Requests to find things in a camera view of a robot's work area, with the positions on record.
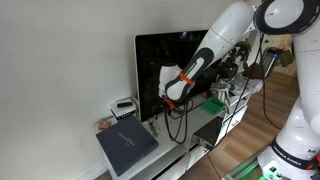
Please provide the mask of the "white tv stand cabinet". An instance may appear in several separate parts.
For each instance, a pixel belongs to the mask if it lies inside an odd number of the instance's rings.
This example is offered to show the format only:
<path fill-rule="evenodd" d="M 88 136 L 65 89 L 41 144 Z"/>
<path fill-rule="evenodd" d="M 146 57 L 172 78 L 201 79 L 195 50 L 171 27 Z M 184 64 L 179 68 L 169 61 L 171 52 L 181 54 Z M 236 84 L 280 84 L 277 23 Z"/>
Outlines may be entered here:
<path fill-rule="evenodd" d="M 135 163 L 121 176 L 117 176 L 109 159 L 105 154 L 107 167 L 113 180 L 177 180 L 187 169 L 195 164 L 204 156 L 206 148 L 192 141 L 193 134 L 204 125 L 220 117 L 222 129 L 217 142 L 220 142 L 223 136 L 230 132 L 240 121 L 247 109 L 247 102 L 250 93 L 245 92 L 241 97 L 233 96 L 231 106 L 237 109 L 237 113 L 232 115 L 224 111 L 213 115 L 201 108 L 205 102 L 205 96 L 200 94 L 193 98 L 194 108 L 188 113 L 187 131 L 179 135 L 179 141 L 174 142 L 169 138 L 168 132 L 181 129 L 183 126 L 176 120 L 165 120 L 160 115 L 153 121 L 156 135 L 148 123 L 141 123 L 142 126 L 158 141 L 159 146 L 144 158 Z"/>

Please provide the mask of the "dark grey flat box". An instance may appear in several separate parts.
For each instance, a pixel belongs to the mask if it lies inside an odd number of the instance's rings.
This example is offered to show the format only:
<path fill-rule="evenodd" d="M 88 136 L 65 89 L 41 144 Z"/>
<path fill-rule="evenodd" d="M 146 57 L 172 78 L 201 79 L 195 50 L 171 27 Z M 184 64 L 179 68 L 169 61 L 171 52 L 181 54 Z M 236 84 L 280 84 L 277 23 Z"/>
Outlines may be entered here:
<path fill-rule="evenodd" d="M 159 146 L 134 117 L 128 116 L 96 135 L 117 176 Z"/>

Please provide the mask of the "small brown wooden object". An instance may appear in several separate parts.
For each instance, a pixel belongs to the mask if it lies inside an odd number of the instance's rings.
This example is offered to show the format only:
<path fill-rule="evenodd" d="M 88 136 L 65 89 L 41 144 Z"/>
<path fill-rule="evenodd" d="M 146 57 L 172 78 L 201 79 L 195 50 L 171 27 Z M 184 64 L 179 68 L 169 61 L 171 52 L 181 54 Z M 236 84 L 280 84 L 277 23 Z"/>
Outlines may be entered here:
<path fill-rule="evenodd" d="M 107 129 L 111 126 L 111 122 L 110 121 L 101 121 L 98 123 L 98 129 L 99 130 L 104 130 Z"/>

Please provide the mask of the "green bag on rack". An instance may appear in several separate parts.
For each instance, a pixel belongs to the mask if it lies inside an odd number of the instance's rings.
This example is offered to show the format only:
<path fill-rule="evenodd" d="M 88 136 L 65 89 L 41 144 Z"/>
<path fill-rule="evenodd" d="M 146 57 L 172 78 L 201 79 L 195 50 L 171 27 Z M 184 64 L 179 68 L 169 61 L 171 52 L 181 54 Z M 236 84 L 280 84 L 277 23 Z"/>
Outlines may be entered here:
<path fill-rule="evenodd" d="M 293 62 L 293 57 L 290 50 L 286 50 L 281 54 L 280 63 L 283 67 L 291 64 Z"/>

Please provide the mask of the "black open cabinet door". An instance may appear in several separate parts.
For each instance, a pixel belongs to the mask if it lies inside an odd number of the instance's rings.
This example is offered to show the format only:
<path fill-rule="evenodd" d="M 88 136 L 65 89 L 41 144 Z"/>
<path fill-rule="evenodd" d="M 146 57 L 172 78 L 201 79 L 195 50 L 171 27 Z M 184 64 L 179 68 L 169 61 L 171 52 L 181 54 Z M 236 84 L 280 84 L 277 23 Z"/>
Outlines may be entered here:
<path fill-rule="evenodd" d="M 222 121 L 222 118 L 216 117 L 207 123 L 193 134 L 192 141 L 211 151 L 215 147 L 220 134 Z"/>

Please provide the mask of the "black remote control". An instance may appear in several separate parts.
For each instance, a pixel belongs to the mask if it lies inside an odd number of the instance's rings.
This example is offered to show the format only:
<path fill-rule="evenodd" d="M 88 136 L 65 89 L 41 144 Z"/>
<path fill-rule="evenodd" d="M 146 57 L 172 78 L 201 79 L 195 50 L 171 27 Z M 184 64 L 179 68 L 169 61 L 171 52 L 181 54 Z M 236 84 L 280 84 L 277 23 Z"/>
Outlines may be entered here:
<path fill-rule="evenodd" d="M 132 102 L 121 102 L 121 103 L 118 103 L 116 106 L 118 108 L 124 108 L 124 107 L 129 107 L 129 106 L 132 106 Z"/>

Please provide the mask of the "black flat screen television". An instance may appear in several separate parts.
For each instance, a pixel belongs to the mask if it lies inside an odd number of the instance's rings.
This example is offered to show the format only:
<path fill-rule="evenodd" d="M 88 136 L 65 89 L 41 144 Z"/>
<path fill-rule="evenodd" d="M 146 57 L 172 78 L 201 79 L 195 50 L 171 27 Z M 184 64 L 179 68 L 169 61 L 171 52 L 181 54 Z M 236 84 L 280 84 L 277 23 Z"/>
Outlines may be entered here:
<path fill-rule="evenodd" d="M 146 121 L 162 112 L 159 74 L 163 65 L 173 63 L 183 69 L 196 52 L 206 30 L 141 34 L 134 39 L 139 115 Z"/>

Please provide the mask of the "white set-top box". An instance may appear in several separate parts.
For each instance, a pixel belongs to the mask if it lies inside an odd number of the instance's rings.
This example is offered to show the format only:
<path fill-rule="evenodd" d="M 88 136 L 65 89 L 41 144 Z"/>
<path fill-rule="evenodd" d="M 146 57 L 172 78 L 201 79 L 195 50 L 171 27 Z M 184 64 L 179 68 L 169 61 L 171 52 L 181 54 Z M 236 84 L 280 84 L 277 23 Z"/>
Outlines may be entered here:
<path fill-rule="evenodd" d="M 132 104 L 132 106 L 129 106 L 129 107 L 118 108 L 116 105 L 121 102 L 132 102 L 133 104 Z M 116 101 L 110 105 L 110 108 L 111 108 L 111 112 L 112 112 L 113 116 L 117 120 L 121 120 L 127 116 L 130 116 L 130 115 L 134 114 L 137 110 L 136 104 L 130 98 Z"/>

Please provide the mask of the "green plastic lunch box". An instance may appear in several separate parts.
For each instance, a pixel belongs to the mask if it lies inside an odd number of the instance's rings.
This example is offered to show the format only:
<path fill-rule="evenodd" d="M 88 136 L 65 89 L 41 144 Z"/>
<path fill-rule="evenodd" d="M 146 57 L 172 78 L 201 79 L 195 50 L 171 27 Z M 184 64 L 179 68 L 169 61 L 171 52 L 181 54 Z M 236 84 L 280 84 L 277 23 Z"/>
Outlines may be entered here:
<path fill-rule="evenodd" d="M 225 104 L 219 99 L 211 97 L 201 105 L 201 108 L 213 115 L 216 115 L 225 109 Z"/>

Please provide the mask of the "grey white work gloves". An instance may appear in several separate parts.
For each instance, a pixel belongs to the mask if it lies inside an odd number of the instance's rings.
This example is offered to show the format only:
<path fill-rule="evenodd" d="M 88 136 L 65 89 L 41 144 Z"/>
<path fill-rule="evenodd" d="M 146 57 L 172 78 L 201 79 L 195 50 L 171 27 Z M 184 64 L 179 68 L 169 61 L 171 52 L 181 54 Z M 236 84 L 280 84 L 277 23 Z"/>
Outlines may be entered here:
<path fill-rule="evenodd" d="M 230 112 L 229 89 L 230 85 L 224 80 L 219 80 L 217 83 L 212 83 L 210 86 L 210 91 L 215 93 L 215 98 L 225 104 L 227 112 Z"/>

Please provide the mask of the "brown cardboard box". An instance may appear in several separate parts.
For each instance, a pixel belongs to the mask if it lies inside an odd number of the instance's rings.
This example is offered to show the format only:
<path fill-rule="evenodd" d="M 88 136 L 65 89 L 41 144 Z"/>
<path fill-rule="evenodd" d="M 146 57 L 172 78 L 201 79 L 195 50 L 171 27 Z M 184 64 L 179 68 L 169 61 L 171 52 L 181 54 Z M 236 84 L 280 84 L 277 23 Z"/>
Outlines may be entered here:
<path fill-rule="evenodd" d="M 263 67 L 257 63 L 251 64 L 243 73 L 244 77 L 249 79 L 262 79 L 264 74 L 262 72 Z"/>

